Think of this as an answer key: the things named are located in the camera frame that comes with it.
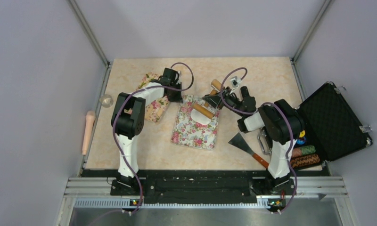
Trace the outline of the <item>white dough piece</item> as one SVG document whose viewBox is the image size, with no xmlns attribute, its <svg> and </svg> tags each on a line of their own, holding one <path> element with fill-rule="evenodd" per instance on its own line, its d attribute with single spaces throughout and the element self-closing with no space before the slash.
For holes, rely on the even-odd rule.
<svg viewBox="0 0 377 226">
<path fill-rule="evenodd" d="M 190 113 L 191 119 L 202 125 L 210 124 L 214 116 L 215 116 L 215 112 L 207 108 L 202 108 L 199 110 L 193 109 Z"/>
</svg>

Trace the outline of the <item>wooden double-ended rolling pin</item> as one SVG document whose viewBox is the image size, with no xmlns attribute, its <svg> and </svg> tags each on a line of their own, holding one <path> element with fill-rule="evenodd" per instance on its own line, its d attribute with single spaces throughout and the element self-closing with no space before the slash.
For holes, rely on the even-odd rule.
<svg viewBox="0 0 377 226">
<path fill-rule="evenodd" d="M 223 108 L 220 93 L 224 89 L 217 79 L 212 80 L 211 87 L 213 89 L 210 94 L 205 95 L 199 102 L 196 101 L 192 105 L 193 110 L 198 112 L 200 116 L 210 120 Z"/>
</svg>

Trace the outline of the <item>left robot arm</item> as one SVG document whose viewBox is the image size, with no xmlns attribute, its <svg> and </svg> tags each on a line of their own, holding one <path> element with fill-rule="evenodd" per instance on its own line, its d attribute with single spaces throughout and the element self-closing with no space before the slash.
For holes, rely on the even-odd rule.
<svg viewBox="0 0 377 226">
<path fill-rule="evenodd" d="M 137 143 L 144 128 L 146 107 L 159 98 L 182 102 L 181 72 L 165 68 L 158 79 L 151 79 L 144 87 L 132 93 L 121 92 L 111 118 L 115 143 L 119 149 L 117 181 L 127 194 L 138 192 L 140 182 L 135 179 L 139 171 Z"/>
</svg>

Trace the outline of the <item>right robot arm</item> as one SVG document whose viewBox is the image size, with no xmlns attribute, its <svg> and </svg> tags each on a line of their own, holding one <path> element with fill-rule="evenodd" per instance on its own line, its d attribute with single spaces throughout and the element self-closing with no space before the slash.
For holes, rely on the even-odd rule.
<svg viewBox="0 0 377 226">
<path fill-rule="evenodd" d="M 246 86 L 241 87 L 240 94 L 241 98 L 238 98 L 230 87 L 216 86 L 202 98 L 205 105 L 194 108 L 207 118 L 212 116 L 207 109 L 209 106 L 218 110 L 229 108 L 241 116 L 238 128 L 243 133 L 265 129 L 267 137 L 272 141 L 271 160 L 265 166 L 269 173 L 265 188 L 271 194 L 278 194 L 291 175 L 292 152 L 305 129 L 305 121 L 284 99 L 257 108 L 255 98 L 249 94 Z"/>
</svg>

